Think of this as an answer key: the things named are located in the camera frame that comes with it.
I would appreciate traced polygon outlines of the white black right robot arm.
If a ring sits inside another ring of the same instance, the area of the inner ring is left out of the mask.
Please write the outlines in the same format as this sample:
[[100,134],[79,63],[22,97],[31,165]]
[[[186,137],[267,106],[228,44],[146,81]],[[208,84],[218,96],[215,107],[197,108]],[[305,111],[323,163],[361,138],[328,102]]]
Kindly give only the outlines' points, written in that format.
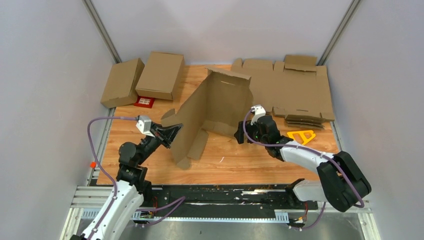
[[302,145],[282,135],[269,115],[255,122],[240,121],[234,137],[239,144],[248,142],[263,146],[271,157],[297,164],[318,175],[318,181],[301,180],[285,195],[290,208],[298,209],[305,201],[328,202],[340,212],[351,207],[365,207],[363,198],[371,193],[372,187],[348,152],[328,153]]

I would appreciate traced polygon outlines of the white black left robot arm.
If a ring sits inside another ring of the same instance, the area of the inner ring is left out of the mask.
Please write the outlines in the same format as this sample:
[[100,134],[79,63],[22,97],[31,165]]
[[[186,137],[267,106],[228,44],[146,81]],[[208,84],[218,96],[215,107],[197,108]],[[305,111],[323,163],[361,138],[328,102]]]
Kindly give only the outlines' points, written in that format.
[[141,164],[160,146],[169,149],[183,125],[162,126],[139,120],[136,126],[145,138],[138,144],[125,142],[119,147],[119,169],[113,189],[90,225],[82,233],[72,235],[72,240],[118,240],[136,210],[152,203],[152,184],[145,179],[148,169]]

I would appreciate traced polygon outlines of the brown cardboard box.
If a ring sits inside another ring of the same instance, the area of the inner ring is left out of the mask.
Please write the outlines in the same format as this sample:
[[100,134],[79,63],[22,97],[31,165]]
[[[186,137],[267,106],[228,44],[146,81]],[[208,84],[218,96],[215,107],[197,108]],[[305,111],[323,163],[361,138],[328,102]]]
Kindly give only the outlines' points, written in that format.
[[209,133],[233,137],[247,111],[253,105],[251,77],[208,65],[207,77],[180,106],[161,118],[164,127],[182,124],[170,151],[174,163],[188,169],[191,160],[199,160]]

